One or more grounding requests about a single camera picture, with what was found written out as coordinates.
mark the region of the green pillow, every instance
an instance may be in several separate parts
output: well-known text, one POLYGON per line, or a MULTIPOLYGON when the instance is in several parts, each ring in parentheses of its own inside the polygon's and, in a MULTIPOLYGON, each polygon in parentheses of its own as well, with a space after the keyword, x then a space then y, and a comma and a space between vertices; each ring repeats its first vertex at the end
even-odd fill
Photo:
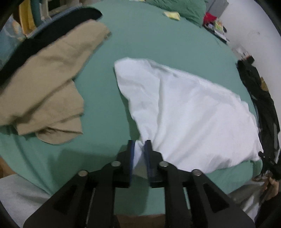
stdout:
POLYGON ((167 11, 176 11, 192 23, 201 26, 206 13, 204 0, 146 0, 147 3, 167 11))

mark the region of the paper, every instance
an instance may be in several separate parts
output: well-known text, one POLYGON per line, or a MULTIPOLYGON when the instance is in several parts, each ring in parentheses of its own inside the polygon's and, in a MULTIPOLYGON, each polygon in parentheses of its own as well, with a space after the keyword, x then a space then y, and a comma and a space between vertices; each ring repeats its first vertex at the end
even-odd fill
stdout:
POLYGON ((164 14, 171 19, 180 20, 180 15, 178 12, 165 11, 164 14))

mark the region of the green bed sheet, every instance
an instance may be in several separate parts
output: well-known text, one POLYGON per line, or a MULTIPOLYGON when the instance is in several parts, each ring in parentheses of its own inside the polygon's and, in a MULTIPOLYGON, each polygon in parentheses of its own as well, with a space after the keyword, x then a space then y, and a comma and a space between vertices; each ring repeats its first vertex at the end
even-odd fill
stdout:
MULTIPOLYGON (((120 94, 114 62, 120 58, 148 58, 220 84, 249 105, 230 48, 204 28, 186 19, 174 21, 163 10, 146 3, 109 0, 93 5, 111 37, 90 57, 75 79, 85 100, 81 118, 84 134, 69 143, 50 145, 34 134, 18 136, 11 126, 0 128, 0 155, 10 167, 46 192, 55 193, 77 171, 94 171, 114 160, 129 139, 138 139, 126 99, 120 94)), ((259 174, 261 162, 245 161, 208 174, 225 193, 259 174)), ((149 215, 165 212, 163 189, 150 189, 147 180, 134 177, 132 187, 117 189, 115 212, 149 215)))

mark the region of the white wall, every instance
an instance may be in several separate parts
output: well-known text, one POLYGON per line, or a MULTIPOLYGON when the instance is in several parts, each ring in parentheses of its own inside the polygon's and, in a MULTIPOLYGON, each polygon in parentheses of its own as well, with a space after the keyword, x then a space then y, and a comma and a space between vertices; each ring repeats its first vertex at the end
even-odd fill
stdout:
POLYGON ((281 37, 254 0, 228 0, 220 17, 230 46, 242 45, 255 59, 253 66, 264 78, 281 124, 281 37))

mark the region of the white cloth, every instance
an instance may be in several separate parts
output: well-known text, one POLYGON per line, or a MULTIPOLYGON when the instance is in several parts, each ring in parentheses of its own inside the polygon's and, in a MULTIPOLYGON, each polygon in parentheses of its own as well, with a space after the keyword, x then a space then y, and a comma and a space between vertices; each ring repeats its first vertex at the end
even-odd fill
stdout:
POLYGON ((164 160, 185 171, 210 173, 259 160, 256 120, 237 94, 151 60, 121 59, 115 72, 140 132, 135 174, 146 176, 141 149, 148 139, 164 160))

